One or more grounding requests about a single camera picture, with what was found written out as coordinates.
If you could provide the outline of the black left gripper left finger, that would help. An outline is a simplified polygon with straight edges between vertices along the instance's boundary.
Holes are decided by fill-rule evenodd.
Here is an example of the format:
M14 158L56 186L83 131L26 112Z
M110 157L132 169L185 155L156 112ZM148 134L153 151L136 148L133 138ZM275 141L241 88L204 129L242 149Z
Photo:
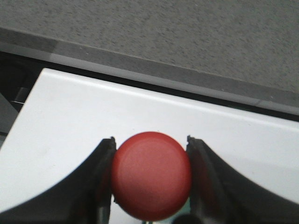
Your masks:
M116 143L103 139L67 177L38 196L0 214L2 224L107 224Z

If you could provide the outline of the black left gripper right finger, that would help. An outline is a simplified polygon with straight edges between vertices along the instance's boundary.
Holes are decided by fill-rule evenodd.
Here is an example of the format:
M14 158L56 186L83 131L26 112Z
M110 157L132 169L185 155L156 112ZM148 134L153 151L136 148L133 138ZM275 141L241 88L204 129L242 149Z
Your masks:
M203 224L297 224L299 205L249 180L203 140L187 137L190 213Z

